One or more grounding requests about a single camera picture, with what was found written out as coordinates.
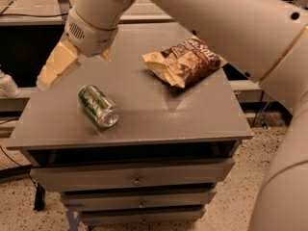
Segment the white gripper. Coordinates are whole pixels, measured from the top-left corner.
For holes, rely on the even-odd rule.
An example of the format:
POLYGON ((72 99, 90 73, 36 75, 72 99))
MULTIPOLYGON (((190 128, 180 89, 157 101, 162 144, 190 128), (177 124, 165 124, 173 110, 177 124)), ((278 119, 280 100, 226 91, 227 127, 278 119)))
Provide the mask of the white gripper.
POLYGON ((109 48, 117 28, 104 30, 92 27, 72 8, 68 12, 64 31, 67 39, 55 46, 38 75, 37 87, 40 90, 49 90, 58 84, 78 60, 79 51, 89 57, 99 55, 103 63, 111 60, 109 48))

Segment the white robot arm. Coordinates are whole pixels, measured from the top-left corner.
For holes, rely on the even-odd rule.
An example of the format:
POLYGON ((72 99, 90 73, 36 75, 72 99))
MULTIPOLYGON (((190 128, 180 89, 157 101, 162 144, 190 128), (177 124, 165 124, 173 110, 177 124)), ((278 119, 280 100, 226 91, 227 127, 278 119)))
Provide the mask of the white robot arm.
MULTIPOLYGON (((76 0, 67 20, 103 53, 136 0, 76 0)), ((248 231, 308 231, 308 15, 281 0, 150 0, 205 41, 293 116, 258 193, 248 231)))

